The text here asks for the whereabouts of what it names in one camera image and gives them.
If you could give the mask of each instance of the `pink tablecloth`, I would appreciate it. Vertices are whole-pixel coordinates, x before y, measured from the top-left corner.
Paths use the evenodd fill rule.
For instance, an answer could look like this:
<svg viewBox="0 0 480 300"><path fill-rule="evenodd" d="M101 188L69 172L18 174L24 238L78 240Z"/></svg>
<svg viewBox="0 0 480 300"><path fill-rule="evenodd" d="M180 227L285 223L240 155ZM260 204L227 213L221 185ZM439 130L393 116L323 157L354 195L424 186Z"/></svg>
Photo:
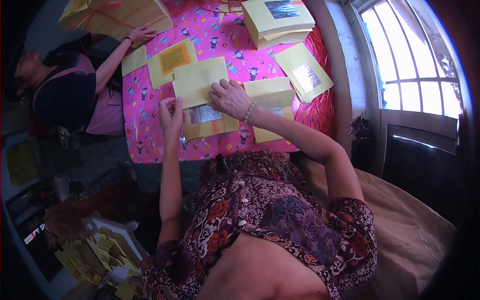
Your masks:
<svg viewBox="0 0 480 300"><path fill-rule="evenodd" d="M182 9L182 4L177 0L163 2L172 15L174 28L157 35L146 44L147 58L188 38L195 44L198 60L225 56L230 79L243 83L250 79L261 80L286 76L276 64L273 54L292 45L278 45L257 51L243 23L243 15L229 13L220 22L220 13L205 11L198 6L190 7L175 15L179 9ZM220 5L216 2L205 2L203 5L205 9L214 10ZM164 141L158 122L158 103L162 99L174 96L172 83L157 90L152 88L147 66L123 78L125 131L128 150L134 163L151 164L163 161ZM292 111L296 121L302 122L306 113L303 111L297 113L299 107L300 101L295 97ZM178 149L180 161L209 159L218 154L228 155L237 150L271 149L279 152L298 150L285 139L257 144L252 126L245 126L243 122L240 122L237 132L214 135L195 141L185 141L182 135L179 137Z"/></svg>

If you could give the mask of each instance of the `woman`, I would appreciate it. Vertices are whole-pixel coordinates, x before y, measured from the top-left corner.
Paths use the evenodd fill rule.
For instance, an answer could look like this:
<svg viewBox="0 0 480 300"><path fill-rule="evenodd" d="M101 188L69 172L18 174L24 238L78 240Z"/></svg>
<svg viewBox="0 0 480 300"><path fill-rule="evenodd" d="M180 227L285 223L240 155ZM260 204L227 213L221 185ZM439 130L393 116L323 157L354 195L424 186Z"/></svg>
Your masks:
<svg viewBox="0 0 480 300"><path fill-rule="evenodd" d="M119 135L124 132L121 83L110 79L134 41L147 41L156 35L148 24L134 29L95 70L88 59L98 35L87 34L51 51L44 61L39 53L21 54L13 74L17 95L30 94L37 118L70 133Z"/></svg>
<svg viewBox="0 0 480 300"><path fill-rule="evenodd" d="M142 261L149 299L339 299L373 274L377 246L345 150L328 136L255 105L235 81L212 84L209 105L275 132L325 166L329 210L315 203L285 153L237 152L201 168L183 233L177 142L182 99L160 103L165 138L162 229Z"/></svg>

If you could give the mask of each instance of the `woman's hand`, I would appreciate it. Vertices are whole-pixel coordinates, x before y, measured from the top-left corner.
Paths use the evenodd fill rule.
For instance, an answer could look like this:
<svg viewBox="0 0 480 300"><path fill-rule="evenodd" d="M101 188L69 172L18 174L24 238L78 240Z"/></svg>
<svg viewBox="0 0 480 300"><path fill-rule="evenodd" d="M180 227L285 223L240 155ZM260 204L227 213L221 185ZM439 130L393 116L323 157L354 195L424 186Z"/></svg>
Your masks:
<svg viewBox="0 0 480 300"><path fill-rule="evenodd" d="M152 39L156 36L156 30L154 29L147 29L149 23L145 23L142 26L135 28L128 34L128 36L136 43L141 41L144 43L149 39Z"/></svg>
<svg viewBox="0 0 480 300"><path fill-rule="evenodd" d="M252 100L247 96L243 87L235 80L229 82L220 80L220 84L212 84L213 91L208 92L212 102L207 105L214 110L221 111L236 118L239 121L245 120Z"/></svg>
<svg viewBox="0 0 480 300"><path fill-rule="evenodd" d="M167 98L160 102L160 126L162 126L165 144L174 144L178 141L182 129L184 115L181 97Z"/></svg>

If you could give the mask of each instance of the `red ribbon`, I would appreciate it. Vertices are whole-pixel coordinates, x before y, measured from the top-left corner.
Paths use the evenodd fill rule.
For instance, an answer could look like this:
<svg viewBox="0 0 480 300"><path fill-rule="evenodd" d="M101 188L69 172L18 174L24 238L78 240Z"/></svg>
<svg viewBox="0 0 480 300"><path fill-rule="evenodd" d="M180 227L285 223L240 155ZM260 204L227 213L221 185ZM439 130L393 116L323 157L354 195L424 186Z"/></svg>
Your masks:
<svg viewBox="0 0 480 300"><path fill-rule="evenodd" d="M91 9L91 8L89 7L88 9L90 9L91 12L90 12L90 14L89 14L88 16L86 16L86 17L84 17L83 19L79 20L79 21L76 22L75 24L69 26L69 27L68 27L67 29L65 29L63 32L65 33L67 30L75 29L78 25L80 25L80 23L82 23L83 21L85 21L86 19L88 19L87 24L85 24L85 27L84 27L84 31L85 31L85 30L87 29L88 24L89 24L90 21L92 20L93 15L94 15L96 12L99 13L99 14L102 14L102 15L110 18L110 19L113 19L113 20L115 20L115 21L117 21L117 22L120 22L120 23L122 23L122 24L125 24L125 25L127 25L128 27L130 27L130 28L132 28L132 29L135 29L135 27L128 25L128 24L125 23L124 21L119 20L119 19L117 19L117 18L114 18L114 17L112 17L112 16L109 16L109 15L107 15L107 14L104 13L104 12L101 12L102 9L110 8L110 7L116 7L116 6L120 6L120 5L122 5L122 4L123 4L122 1L113 1L113 2L109 2L109 3L105 3L104 5L101 5L101 6L97 7L97 8L95 8L95 9Z"/></svg>

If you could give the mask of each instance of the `window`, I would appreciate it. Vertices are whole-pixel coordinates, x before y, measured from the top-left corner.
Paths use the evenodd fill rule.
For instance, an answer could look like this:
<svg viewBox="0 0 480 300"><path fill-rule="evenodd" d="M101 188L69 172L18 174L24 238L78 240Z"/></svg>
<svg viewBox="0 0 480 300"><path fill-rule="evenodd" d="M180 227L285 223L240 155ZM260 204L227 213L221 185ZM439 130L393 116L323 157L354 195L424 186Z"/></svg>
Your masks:
<svg viewBox="0 0 480 300"><path fill-rule="evenodd" d="M424 0L356 0L370 38L384 109L458 119L455 67Z"/></svg>

